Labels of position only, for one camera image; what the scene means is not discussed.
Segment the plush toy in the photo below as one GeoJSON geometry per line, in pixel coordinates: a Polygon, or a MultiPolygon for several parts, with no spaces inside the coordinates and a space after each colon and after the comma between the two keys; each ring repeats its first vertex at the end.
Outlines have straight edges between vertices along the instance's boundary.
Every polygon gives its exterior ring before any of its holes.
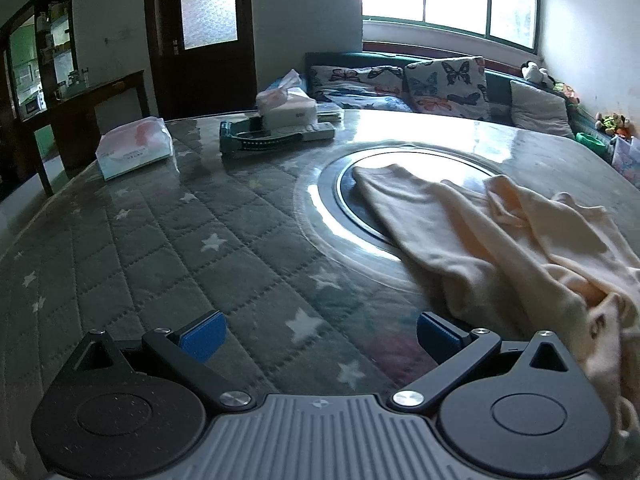
{"type": "Polygon", "coordinates": [[[546,68],[541,68],[540,72],[542,74],[542,84],[547,88],[553,88],[556,85],[556,80],[548,74],[546,68]]]}
{"type": "Polygon", "coordinates": [[[633,137],[631,133],[631,120],[624,115],[611,114],[603,116],[600,112],[596,114],[596,130],[605,132],[607,135],[615,135],[623,139],[630,140],[633,137]]]}
{"type": "Polygon", "coordinates": [[[537,63],[533,61],[526,62],[522,65],[522,76],[526,81],[538,85],[544,85],[553,88],[556,82],[548,74],[546,68],[539,68],[537,63]]]}
{"type": "Polygon", "coordinates": [[[569,102],[571,104],[574,104],[574,105],[580,104],[580,98],[578,97],[578,94],[575,93],[575,90],[571,88],[569,85],[567,85],[566,83],[556,83],[554,85],[554,90],[556,92],[560,92],[561,94],[564,94],[567,97],[567,99],[569,99],[569,102]]]}
{"type": "Polygon", "coordinates": [[[542,80],[545,78],[540,72],[538,65],[533,61],[529,61],[522,65],[522,76],[526,81],[535,84],[542,84],[542,80]]]}

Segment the window sill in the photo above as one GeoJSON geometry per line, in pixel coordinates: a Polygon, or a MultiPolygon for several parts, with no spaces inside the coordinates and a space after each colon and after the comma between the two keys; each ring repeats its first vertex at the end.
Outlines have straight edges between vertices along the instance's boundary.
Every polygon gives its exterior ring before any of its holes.
{"type": "Polygon", "coordinates": [[[480,38],[428,25],[387,22],[383,20],[364,19],[362,22],[363,41],[382,41],[385,43],[402,43],[463,52],[471,56],[482,56],[510,66],[521,66],[527,61],[540,63],[540,57],[525,50],[497,41],[480,38]]]}

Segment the doorway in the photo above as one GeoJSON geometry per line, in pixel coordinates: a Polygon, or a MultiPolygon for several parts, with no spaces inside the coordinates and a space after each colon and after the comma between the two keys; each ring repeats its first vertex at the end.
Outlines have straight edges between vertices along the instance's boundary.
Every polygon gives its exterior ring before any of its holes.
{"type": "Polygon", "coordinates": [[[251,0],[145,0],[145,13],[162,117],[254,107],[251,0]]]}

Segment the window frame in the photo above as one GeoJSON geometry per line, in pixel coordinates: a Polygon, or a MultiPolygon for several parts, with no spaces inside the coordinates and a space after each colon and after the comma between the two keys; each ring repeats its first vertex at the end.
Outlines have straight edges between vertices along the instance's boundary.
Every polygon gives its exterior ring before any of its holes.
{"type": "Polygon", "coordinates": [[[541,0],[536,0],[536,25],[534,28],[534,37],[533,37],[533,48],[529,48],[528,46],[521,45],[518,43],[513,43],[513,41],[504,40],[503,38],[498,38],[497,36],[491,35],[491,7],[492,0],[487,0],[486,3],[486,29],[484,34],[479,34],[478,32],[472,32],[470,30],[464,30],[463,28],[455,28],[448,27],[447,25],[440,25],[438,23],[429,23],[425,21],[426,17],[426,0],[422,0],[422,21],[418,22],[415,20],[405,20],[403,18],[388,18],[385,16],[367,16],[362,15],[363,21],[371,21],[371,22],[390,22],[390,23],[404,23],[407,25],[417,25],[418,27],[425,28],[435,28],[437,30],[446,30],[448,32],[455,32],[457,34],[463,34],[465,36],[473,36],[474,38],[480,38],[482,40],[493,41],[495,43],[500,43],[506,46],[510,46],[512,48],[516,48],[523,52],[528,52],[529,54],[538,54],[539,47],[539,36],[540,36],[540,3],[541,0]]]}

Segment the wooden table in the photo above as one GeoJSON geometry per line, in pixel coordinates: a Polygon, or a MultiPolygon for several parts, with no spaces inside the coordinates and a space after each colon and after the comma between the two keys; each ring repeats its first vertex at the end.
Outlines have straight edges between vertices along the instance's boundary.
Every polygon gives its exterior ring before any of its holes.
{"type": "Polygon", "coordinates": [[[118,94],[135,88],[143,117],[151,115],[146,98],[144,71],[134,72],[119,79],[89,87],[78,94],[60,101],[36,115],[24,120],[20,127],[28,142],[35,169],[40,175],[42,187],[48,196],[53,195],[51,184],[38,152],[34,133],[50,124],[60,159],[66,174],[73,177],[95,159],[100,142],[100,129],[95,117],[95,107],[118,94]]]}

